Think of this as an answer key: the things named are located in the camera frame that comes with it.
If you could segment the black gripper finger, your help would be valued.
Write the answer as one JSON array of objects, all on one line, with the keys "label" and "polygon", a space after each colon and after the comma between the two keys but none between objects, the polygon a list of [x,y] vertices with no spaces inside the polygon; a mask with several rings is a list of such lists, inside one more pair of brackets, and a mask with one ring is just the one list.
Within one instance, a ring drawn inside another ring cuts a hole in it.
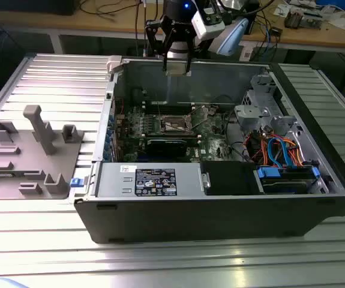
[{"label": "black gripper finger", "polygon": [[190,72],[194,56],[195,33],[190,25],[176,25],[173,28],[172,58],[184,59],[184,69],[181,74]]},{"label": "black gripper finger", "polygon": [[[165,34],[163,41],[156,39],[159,29]],[[145,32],[152,52],[163,57],[163,71],[167,71],[167,54],[172,46],[172,20],[168,17],[162,17],[160,20],[147,20]]]}]

